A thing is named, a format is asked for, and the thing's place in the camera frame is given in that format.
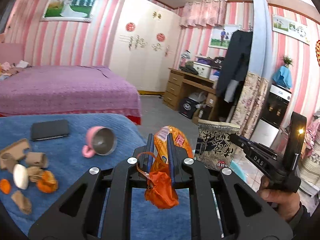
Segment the person's right hand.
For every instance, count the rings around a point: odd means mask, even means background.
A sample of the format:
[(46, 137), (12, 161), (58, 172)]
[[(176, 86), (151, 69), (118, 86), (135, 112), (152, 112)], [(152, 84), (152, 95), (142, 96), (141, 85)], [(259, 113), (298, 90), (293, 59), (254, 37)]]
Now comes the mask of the person's right hand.
[(266, 202), (278, 204), (278, 214), (289, 222), (300, 209), (299, 194), (269, 189), (269, 183), (270, 180), (262, 176), (257, 194)]

